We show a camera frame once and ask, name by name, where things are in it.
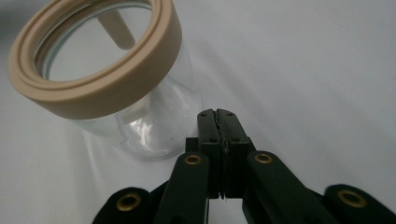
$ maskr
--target white tabletop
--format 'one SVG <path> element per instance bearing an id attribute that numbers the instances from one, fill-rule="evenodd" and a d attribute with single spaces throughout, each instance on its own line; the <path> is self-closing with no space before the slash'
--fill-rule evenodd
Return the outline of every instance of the white tabletop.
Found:
<path id="1" fill-rule="evenodd" d="M 13 89 L 10 45 L 48 2 L 0 3 L 1 223 L 90 223 L 117 190 L 155 189 L 177 158 L 138 161 Z M 345 183 L 396 212 L 395 1 L 175 5 L 205 108 L 233 111 L 308 188 Z M 246 223 L 241 201 L 211 201 L 209 223 Z"/>

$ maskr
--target black mechanical linkage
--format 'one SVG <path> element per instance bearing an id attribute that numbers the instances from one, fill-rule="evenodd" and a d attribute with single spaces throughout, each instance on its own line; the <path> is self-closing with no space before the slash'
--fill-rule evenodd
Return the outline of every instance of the black mechanical linkage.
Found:
<path id="1" fill-rule="evenodd" d="M 205 224 L 209 199 L 241 198 L 248 224 L 387 223 L 396 216 L 366 192 L 347 185 L 307 189 L 271 152 L 258 151 L 237 116 L 209 109 L 198 115 L 198 137 L 186 139 L 168 182 L 151 193 L 122 189 L 93 224 Z"/>

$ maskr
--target transparent jar body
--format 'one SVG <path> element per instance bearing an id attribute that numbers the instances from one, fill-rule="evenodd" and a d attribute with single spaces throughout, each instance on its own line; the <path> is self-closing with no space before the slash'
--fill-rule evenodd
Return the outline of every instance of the transparent jar body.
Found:
<path id="1" fill-rule="evenodd" d="M 196 135 L 196 115 L 201 110 L 201 94 L 182 44 L 166 77 L 138 102 L 99 119 L 72 121 L 139 159 L 159 160 L 183 150 L 186 137 Z"/>

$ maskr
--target tan lid ring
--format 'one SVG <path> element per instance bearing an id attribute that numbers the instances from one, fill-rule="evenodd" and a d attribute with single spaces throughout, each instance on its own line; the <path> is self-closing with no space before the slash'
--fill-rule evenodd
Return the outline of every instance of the tan lid ring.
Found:
<path id="1" fill-rule="evenodd" d="M 90 76 L 50 81 L 40 76 L 46 54 L 73 22 L 115 4 L 146 4 L 146 32 L 122 58 Z M 172 0 L 57 0 L 21 30 L 9 55 L 8 70 L 17 91 L 67 119 L 96 119 L 134 104 L 154 89 L 173 66 L 181 27 Z"/>

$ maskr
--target clear glass container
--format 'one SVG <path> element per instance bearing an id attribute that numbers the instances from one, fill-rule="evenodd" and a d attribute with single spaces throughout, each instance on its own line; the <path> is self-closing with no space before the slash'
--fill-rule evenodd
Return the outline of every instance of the clear glass container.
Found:
<path id="1" fill-rule="evenodd" d="M 19 92 L 140 159 L 175 155 L 196 135 L 201 95 L 171 0 L 55 1 L 10 60 Z"/>

